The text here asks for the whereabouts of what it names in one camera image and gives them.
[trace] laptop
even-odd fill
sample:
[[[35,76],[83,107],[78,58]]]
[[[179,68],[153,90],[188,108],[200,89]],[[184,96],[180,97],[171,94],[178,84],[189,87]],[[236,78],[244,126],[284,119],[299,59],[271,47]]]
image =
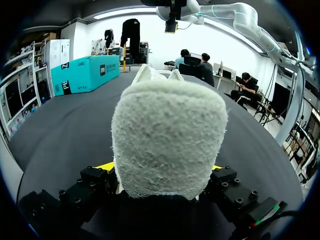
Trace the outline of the laptop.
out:
[[[224,77],[226,79],[231,79],[231,72],[223,70],[222,77]]]

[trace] black jacket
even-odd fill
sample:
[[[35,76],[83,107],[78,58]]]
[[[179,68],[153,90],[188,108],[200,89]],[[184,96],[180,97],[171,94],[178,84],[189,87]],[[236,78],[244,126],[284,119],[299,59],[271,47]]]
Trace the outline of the black jacket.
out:
[[[199,79],[203,80],[207,84],[211,86],[215,86],[214,82],[214,74],[213,74],[213,67],[208,62],[201,62],[199,65]]]

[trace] logo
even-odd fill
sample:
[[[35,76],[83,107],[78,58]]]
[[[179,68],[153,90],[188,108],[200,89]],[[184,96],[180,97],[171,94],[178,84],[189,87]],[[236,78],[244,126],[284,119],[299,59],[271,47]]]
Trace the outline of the logo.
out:
[[[63,94],[64,95],[69,95],[71,94],[71,89],[70,89],[70,86],[69,86],[69,81],[63,81],[61,83],[62,85],[62,89],[63,89]]]
[[[103,76],[106,74],[106,65],[100,65],[100,76]]]
[[[68,69],[68,68],[69,68],[69,62],[61,65],[61,69]]]

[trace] yellow part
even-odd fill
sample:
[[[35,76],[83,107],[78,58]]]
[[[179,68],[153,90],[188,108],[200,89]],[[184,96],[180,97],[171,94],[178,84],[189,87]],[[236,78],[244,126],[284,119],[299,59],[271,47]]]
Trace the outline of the yellow part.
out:
[[[112,162],[109,162],[109,163],[107,163],[107,164],[103,164],[103,165],[101,165],[101,166],[96,166],[95,168],[96,168],[96,169],[107,170],[108,172],[110,172],[111,169],[113,169],[114,167],[115,167],[115,164],[114,164],[114,162],[112,161]],[[212,170],[215,170],[215,169],[223,169],[223,167],[214,165],[214,166],[212,167]]]

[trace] computer monitor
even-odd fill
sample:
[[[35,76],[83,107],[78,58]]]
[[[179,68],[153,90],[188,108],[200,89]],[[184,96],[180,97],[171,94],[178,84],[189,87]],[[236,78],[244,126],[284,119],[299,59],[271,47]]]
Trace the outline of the computer monitor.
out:
[[[231,72],[223,70],[222,77],[224,77],[226,79],[231,79]]]
[[[201,60],[201,55],[190,52],[190,57],[194,57]]]
[[[235,76],[235,81],[236,81],[237,83],[241,83],[241,82],[242,82],[242,78],[239,77],[239,76]]]
[[[218,75],[222,76],[222,71],[224,70],[224,63],[221,61]]]
[[[218,75],[221,76],[221,69],[220,68],[218,70]],[[231,79],[231,72],[223,70],[222,77],[224,77],[226,79]]]

